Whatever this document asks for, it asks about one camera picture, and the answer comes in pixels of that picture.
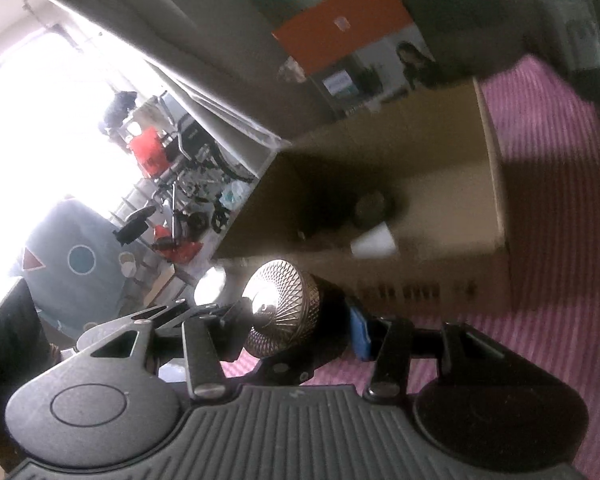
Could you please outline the gold lid cosmetic jar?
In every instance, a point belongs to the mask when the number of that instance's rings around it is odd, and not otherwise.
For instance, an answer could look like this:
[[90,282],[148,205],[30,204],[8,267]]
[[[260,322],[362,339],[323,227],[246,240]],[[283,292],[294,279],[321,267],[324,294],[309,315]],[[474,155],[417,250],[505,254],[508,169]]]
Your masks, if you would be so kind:
[[251,301],[253,326],[245,349],[266,359],[307,344],[321,362],[340,356],[350,338],[346,294],[289,261],[265,263],[242,296]]

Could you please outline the white power adapter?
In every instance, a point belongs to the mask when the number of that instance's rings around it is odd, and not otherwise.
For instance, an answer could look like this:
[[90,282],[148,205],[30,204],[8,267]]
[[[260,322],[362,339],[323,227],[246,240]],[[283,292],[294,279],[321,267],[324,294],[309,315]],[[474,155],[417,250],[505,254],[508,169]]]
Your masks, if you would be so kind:
[[398,245],[386,222],[352,240],[350,247],[351,254],[358,259],[387,258],[398,252]]

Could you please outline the black electrical tape roll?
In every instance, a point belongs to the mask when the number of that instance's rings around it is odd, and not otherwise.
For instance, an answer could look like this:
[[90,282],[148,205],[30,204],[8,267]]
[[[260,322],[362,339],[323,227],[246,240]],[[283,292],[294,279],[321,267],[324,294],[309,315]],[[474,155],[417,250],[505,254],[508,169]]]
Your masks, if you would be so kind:
[[368,230],[392,217],[396,210],[394,198],[387,193],[374,191],[361,196],[354,207],[354,224]]

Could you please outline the white cap supplement bottle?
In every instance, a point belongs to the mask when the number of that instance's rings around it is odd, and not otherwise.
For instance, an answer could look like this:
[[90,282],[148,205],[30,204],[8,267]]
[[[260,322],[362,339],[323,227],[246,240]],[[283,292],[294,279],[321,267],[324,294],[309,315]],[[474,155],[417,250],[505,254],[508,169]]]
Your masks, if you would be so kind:
[[194,301],[197,306],[214,304],[222,295],[226,285],[226,271],[222,266],[210,266],[204,272],[194,289]]

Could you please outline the blue patterned cushion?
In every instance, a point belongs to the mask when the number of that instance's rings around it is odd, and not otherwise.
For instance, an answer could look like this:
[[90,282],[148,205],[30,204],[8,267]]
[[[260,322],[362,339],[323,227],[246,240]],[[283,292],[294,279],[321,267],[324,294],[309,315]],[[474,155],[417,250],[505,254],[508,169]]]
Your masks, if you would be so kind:
[[117,318],[137,302],[147,249],[122,246],[114,225],[77,200],[63,200],[35,229],[20,259],[42,319],[76,339],[87,324]]

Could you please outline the folded wheelchair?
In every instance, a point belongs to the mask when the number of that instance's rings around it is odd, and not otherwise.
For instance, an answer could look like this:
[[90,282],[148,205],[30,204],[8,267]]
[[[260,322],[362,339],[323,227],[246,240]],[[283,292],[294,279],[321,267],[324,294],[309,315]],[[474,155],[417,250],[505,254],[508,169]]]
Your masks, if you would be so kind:
[[135,91],[116,92],[102,132],[135,158],[152,191],[114,237],[126,246],[151,231],[154,252],[186,263],[200,251],[204,234],[224,231],[253,176],[189,112],[178,112],[167,93],[140,105],[136,99]]

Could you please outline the large brown cardboard box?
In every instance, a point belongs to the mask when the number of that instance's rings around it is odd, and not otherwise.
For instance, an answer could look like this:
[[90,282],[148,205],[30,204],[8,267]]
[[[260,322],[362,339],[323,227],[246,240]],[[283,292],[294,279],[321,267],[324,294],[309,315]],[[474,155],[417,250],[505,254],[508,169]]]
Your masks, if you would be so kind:
[[510,308],[501,154],[477,81],[419,90],[278,152],[213,257],[284,259],[377,313]]

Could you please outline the pink checkered tablecloth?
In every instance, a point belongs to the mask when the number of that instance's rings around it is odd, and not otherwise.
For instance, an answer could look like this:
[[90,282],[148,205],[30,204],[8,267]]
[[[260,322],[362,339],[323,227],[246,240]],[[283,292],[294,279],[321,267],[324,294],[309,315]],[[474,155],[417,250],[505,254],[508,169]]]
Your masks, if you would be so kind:
[[501,154],[510,308],[464,320],[577,389],[576,465],[600,479],[600,115],[528,56],[477,81]]

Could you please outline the orange product box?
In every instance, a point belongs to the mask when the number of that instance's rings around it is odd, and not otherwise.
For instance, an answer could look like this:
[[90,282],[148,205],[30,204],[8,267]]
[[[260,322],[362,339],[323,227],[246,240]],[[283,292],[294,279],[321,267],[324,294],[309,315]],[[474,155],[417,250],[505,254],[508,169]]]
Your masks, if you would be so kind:
[[323,0],[273,36],[288,54],[283,77],[315,84],[341,116],[444,79],[403,0]]

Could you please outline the grey curtain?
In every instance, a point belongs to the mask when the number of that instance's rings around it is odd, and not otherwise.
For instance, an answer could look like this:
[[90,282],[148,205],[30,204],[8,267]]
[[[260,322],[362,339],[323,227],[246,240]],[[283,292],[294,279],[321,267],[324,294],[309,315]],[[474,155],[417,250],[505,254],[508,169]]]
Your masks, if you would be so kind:
[[287,55],[250,0],[50,0],[143,55],[183,107],[258,176],[334,113],[278,71]]

